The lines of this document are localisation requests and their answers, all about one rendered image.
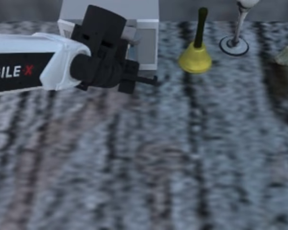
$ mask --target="white box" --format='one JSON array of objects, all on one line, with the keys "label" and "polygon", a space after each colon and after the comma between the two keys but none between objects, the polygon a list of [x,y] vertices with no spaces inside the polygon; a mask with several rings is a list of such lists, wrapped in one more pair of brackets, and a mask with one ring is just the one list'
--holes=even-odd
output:
[{"label": "white box", "polygon": [[58,21],[60,33],[66,36],[62,20],[81,24],[88,5],[112,11],[127,19],[127,26],[137,29],[141,41],[131,47],[130,59],[140,63],[140,70],[157,70],[159,1],[158,0],[63,0]]}]

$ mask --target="wine glass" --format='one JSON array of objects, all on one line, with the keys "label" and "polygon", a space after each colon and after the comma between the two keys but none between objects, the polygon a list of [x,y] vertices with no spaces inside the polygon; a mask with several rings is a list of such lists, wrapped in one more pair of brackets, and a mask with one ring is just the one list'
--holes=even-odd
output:
[{"label": "wine glass", "polygon": [[221,50],[232,56],[241,56],[249,51],[249,44],[240,37],[242,24],[249,13],[250,9],[254,7],[260,0],[237,0],[239,8],[239,18],[234,36],[224,37],[220,41]]}]

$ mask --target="black handle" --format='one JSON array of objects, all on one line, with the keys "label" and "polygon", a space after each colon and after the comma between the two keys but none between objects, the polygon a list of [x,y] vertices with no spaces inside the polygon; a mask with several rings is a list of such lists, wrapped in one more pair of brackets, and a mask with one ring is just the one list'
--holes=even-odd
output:
[{"label": "black handle", "polygon": [[197,24],[197,30],[196,35],[194,39],[194,48],[200,48],[202,47],[203,43],[203,35],[204,35],[204,25],[205,21],[208,15],[208,9],[205,7],[202,7],[198,10],[198,24]]}]

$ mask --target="yellow plunger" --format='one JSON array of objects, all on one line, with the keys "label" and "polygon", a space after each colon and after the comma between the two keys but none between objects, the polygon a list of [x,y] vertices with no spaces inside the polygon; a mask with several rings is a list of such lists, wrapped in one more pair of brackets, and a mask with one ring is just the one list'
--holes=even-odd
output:
[{"label": "yellow plunger", "polygon": [[204,73],[211,67],[212,60],[203,43],[204,25],[208,14],[207,8],[198,10],[198,24],[194,41],[180,55],[179,66],[188,73]]}]

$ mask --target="gray stone table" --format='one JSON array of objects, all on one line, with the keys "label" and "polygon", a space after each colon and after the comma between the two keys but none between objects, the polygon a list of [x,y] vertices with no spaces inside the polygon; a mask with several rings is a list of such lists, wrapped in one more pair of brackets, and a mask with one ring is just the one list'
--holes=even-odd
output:
[{"label": "gray stone table", "polygon": [[0,230],[288,230],[288,23],[245,23],[239,58],[234,25],[206,24],[205,74],[176,61],[196,23],[161,23],[159,87],[0,96]]}]

